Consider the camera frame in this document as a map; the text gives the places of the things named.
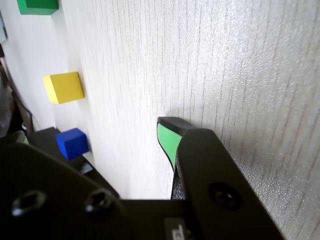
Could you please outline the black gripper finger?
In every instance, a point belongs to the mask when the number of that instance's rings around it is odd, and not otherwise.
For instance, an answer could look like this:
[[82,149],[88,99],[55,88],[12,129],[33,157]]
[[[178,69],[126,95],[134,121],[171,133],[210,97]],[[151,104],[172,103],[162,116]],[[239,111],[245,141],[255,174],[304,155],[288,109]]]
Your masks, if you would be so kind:
[[157,139],[175,167],[202,240],[281,240],[282,234],[217,135],[172,116]]
[[0,140],[3,240],[131,240],[132,225],[113,194],[35,147]]

